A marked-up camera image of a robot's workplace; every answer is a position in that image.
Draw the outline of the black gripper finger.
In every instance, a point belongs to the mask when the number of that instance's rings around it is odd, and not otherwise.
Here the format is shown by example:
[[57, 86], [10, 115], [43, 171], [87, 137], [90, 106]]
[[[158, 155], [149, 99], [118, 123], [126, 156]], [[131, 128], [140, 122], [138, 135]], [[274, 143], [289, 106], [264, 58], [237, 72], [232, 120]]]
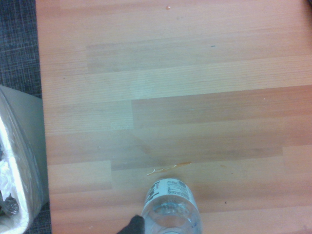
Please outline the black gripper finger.
[[145, 234], [145, 220], [140, 215], [135, 215], [130, 222], [117, 234]]

